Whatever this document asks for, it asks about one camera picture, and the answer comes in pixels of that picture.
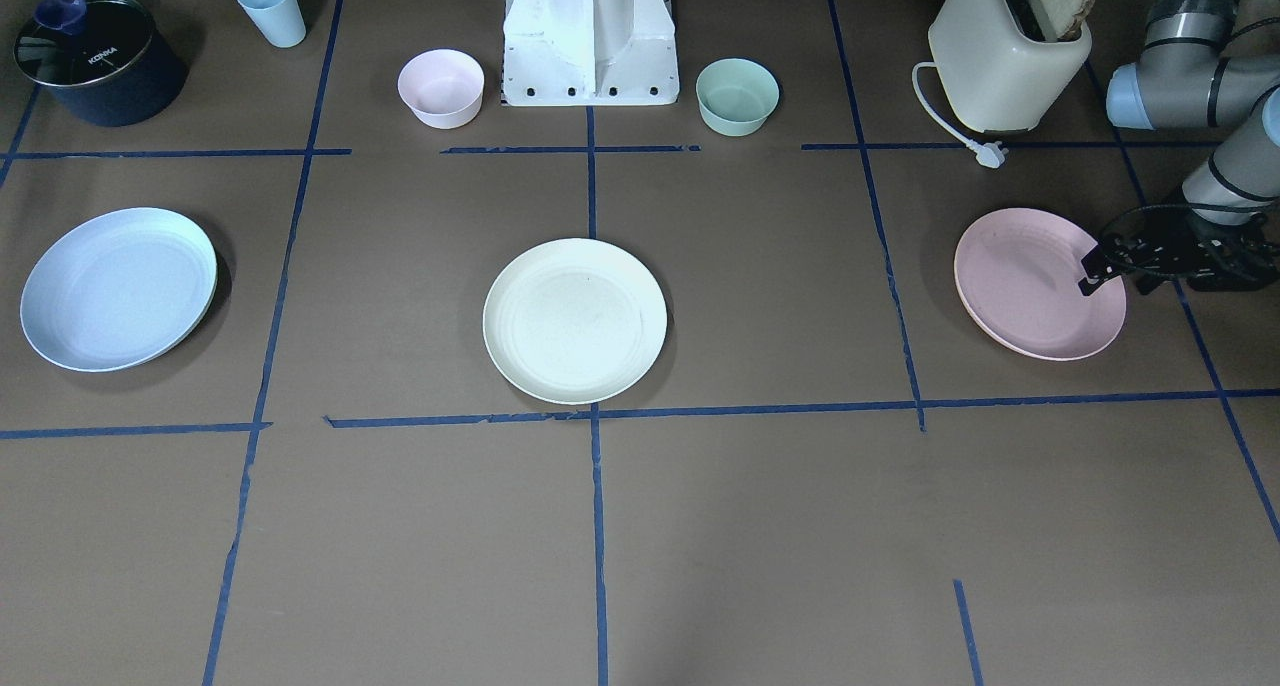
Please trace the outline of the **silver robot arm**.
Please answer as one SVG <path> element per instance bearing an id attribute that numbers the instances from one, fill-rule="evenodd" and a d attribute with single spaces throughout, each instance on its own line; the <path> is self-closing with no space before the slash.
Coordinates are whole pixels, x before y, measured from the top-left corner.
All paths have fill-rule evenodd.
<path id="1" fill-rule="evenodd" d="M 1082 259 L 1084 297 L 1133 275 L 1142 294 L 1164 282 L 1194 291 L 1260 291 L 1277 280 L 1265 235 L 1279 195 L 1279 61 L 1229 58 L 1239 0 L 1156 0 L 1137 61 L 1111 77 L 1112 125 L 1160 131 L 1229 127 L 1201 166 L 1160 203 L 1135 209 L 1135 230 L 1103 227 Z"/>

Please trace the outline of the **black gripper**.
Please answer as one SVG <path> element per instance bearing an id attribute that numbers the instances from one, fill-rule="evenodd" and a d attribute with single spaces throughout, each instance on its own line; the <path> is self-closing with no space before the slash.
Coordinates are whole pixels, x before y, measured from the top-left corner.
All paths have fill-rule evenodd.
<path id="1" fill-rule="evenodd" d="M 1277 282 L 1277 243 L 1265 227 L 1276 206 L 1139 206 L 1100 230 L 1082 259 L 1078 289 L 1092 297 L 1117 276 L 1134 276 L 1139 294 L 1164 282 L 1193 291 L 1261 291 Z"/>

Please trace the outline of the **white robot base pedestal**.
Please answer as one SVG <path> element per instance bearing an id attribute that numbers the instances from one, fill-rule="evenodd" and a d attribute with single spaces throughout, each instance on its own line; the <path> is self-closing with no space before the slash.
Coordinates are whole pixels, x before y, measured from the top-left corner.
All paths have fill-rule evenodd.
<path id="1" fill-rule="evenodd" d="M 512 108 L 649 108 L 680 93 L 672 0 L 506 0 Z"/>

